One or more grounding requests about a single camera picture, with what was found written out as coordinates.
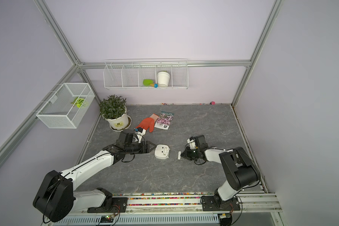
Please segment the white alarm device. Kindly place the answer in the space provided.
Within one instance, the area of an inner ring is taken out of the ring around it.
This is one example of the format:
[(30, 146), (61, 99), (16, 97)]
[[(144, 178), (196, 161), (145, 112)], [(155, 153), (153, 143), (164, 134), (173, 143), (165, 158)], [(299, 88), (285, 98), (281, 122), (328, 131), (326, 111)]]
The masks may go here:
[(165, 160), (169, 158), (170, 148), (168, 145), (159, 144), (156, 146), (154, 156), (157, 159)]

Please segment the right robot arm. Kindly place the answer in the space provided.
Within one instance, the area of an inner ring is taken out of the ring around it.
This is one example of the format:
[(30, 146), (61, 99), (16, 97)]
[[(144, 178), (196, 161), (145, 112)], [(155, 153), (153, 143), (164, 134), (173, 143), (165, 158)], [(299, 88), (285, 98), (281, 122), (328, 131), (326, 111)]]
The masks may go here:
[(215, 191), (214, 200), (218, 203), (233, 199), (244, 188), (256, 186), (261, 179), (259, 169), (242, 147), (210, 147), (203, 135), (190, 137), (181, 157), (193, 161), (196, 165), (200, 165), (200, 160), (203, 160), (202, 164), (221, 164), (226, 181)]

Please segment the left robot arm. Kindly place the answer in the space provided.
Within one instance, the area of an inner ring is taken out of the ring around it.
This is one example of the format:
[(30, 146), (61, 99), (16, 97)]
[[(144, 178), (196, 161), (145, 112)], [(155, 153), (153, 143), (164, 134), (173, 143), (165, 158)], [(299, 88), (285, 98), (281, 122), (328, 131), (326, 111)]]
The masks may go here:
[(114, 198), (111, 192), (100, 187), (87, 192), (77, 192), (77, 187), (103, 169), (122, 162), (126, 155), (150, 153), (156, 147), (142, 135), (125, 130), (115, 143), (88, 160), (61, 172), (48, 172), (33, 201), (34, 208), (42, 213), (42, 222), (58, 222), (69, 213), (82, 210), (120, 215), (126, 210), (124, 198)]

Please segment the orange rubber glove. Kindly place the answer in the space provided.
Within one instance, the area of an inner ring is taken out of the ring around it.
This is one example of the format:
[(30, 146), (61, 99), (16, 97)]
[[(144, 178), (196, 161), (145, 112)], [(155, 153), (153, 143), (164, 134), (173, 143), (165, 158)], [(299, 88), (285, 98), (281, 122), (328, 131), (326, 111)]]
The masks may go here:
[(153, 132), (155, 123), (158, 118), (158, 115), (152, 114), (150, 117), (145, 118), (136, 128), (142, 128), (146, 131)]

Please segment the flower seed packet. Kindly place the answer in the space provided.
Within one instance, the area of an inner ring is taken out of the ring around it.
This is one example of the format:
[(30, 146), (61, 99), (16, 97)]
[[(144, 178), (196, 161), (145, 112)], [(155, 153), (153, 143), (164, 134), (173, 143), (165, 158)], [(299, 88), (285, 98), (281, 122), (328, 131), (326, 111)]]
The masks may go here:
[(161, 130), (168, 130), (173, 117), (174, 117), (173, 113), (161, 111), (154, 127)]

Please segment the potted green plant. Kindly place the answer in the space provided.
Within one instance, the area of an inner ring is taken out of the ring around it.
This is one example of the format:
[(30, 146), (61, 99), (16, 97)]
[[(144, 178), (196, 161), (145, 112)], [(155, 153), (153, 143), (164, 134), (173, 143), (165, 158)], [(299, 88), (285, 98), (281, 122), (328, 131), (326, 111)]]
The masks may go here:
[(118, 95), (110, 95), (100, 101), (100, 115), (114, 131), (123, 131), (130, 126), (127, 115), (126, 99)]

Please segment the green toy trowel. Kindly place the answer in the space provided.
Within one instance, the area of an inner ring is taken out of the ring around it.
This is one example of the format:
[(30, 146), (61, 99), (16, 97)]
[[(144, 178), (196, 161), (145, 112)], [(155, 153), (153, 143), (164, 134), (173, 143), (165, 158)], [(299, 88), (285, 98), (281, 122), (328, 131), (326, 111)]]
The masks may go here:
[(150, 80), (150, 79), (144, 79), (143, 85), (146, 86), (146, 87), (154, 87), (154, 88), (158, 87), (158, 84), (155, 83), (153, 80)]

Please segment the white vent grille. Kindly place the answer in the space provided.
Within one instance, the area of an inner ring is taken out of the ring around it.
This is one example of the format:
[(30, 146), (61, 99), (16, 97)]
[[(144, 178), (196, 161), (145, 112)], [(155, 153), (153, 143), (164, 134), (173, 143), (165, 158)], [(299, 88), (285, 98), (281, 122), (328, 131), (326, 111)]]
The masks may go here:
[(165, 224), (217, 224), (217, 214), (154, 214), (121, 215), (118, 220), (105, 220), (99, 216), (68, 216), (53, 223), (53, 226), (121, 226), (121, 225), (165, 225)]

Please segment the small white pot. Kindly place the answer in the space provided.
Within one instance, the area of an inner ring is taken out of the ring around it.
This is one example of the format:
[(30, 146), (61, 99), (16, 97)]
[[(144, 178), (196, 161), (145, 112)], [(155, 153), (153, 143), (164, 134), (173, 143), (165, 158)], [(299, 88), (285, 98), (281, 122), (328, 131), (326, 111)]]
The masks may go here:
[(170, 81), (170, 74), (166, 71), (161, 71), (157, 74), (158, 87), (168, 87)]

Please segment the green item in basket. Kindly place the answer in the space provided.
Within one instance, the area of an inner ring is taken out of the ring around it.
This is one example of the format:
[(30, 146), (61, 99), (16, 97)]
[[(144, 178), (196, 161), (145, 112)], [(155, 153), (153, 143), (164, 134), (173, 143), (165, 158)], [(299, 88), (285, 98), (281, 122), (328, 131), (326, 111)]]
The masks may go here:
[(89, 103), (85, 98), (76, 97), (71, 105), (76, 106), (77, 108), (86, 108)]

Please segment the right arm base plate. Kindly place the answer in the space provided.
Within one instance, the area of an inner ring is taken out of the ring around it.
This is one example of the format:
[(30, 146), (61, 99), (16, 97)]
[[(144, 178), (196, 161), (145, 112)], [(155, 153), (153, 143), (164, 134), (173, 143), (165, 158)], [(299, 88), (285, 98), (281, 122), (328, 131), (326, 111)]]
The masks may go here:
[(219, 195), (202, 196), (200, 204), (203, 211), (239, 211), (241, 209), (237, 198), (231, 198), (223, 201)]

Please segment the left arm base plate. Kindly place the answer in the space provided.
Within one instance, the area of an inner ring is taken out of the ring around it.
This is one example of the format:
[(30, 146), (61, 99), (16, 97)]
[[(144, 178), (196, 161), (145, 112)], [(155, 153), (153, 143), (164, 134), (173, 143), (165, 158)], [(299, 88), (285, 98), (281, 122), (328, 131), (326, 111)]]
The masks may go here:
[(106, 198), (100, 207), (88, 208), (87, 213), (123, 213), (127, 208), (127, 197)]

